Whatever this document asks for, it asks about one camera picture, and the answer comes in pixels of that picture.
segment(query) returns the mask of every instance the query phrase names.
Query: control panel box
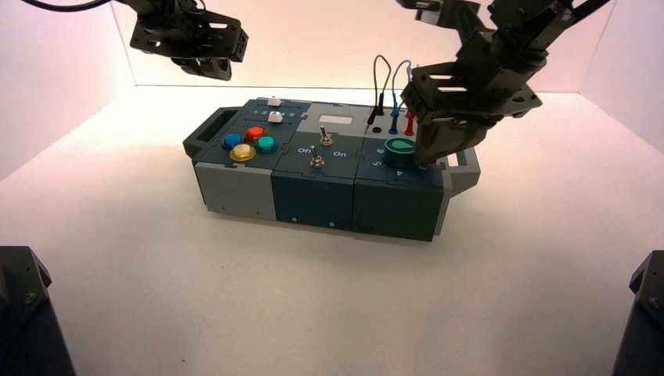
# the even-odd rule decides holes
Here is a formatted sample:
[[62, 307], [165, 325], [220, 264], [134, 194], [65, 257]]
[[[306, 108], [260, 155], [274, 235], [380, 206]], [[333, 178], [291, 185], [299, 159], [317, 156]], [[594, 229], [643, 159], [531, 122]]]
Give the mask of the control panel box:
[[478, 182], [474, 149], [416, 166], [409, 113], [278, 98], [220, 108], [185, 142], [212, 212], [431, 241]]

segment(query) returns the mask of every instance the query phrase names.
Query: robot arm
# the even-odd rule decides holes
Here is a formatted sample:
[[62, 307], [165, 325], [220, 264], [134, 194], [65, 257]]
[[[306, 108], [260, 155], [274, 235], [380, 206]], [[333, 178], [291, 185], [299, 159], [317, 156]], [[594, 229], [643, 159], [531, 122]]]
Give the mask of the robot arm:
[[462, 41], [454, 63], [413, 69], [402, 94], [417, 116], [415, 159], [425, 165], [479, 144], [505, 116], [520, 118], [542, 105], [526, 82], [547, 64], [547, 47], [563, 31], [610, 0], [495, 0], [497, 30], [478, 18], [479, 4], [463, 0], [397, 0], [417, 20], [455, 29]]
[[198, 9], [194, 0], [118, 0], [137, 13], [130, 46], [170, 57], [189, 74], [228, 81], [249, 37], [234, 18]]

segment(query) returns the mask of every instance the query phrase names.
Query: red button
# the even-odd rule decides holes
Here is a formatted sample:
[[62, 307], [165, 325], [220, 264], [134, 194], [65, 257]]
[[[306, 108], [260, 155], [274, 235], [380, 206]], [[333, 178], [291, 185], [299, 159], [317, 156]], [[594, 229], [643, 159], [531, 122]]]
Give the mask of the red button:
[[261, 127], [249, 128], [247, 134], [244, 136], [244, 142], [255, 143], [261, 137], [267, 136], [267, 131]]

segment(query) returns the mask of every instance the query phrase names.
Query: white floor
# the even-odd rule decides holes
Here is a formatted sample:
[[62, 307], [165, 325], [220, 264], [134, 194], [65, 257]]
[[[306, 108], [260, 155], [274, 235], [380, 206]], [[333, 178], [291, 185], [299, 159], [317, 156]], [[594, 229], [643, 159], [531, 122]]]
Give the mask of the white floor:
[[137, 88], [0, 183], [81, 375], [606, 375], [664, 247], [664, 155], [572, 94], [507, 119], [433, 243], [211, 214], [182, 141], [217, 107], [371, 91]]

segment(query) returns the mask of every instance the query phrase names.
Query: toggle switch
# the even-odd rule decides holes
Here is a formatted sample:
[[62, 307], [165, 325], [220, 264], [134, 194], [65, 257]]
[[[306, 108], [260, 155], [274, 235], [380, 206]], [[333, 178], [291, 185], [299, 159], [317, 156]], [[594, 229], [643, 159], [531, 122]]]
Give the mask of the toggle switch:
[[332, 141], [332, 137], [330, 137], [330, 134], [327, 133], [325, 130], [325, 125], [320, 126], [320, 144], [323, 146], [329, 146], [332, 145], [334, 141]]
[[325, 161], [323, 160], [323, 157], [318, 155], [318, 150], [316, 150], [316, 147], [311, 145], [311, 151], [312, 151], [312, 160], [310, 165], [313, 168], [323, 168], [325, 165]]

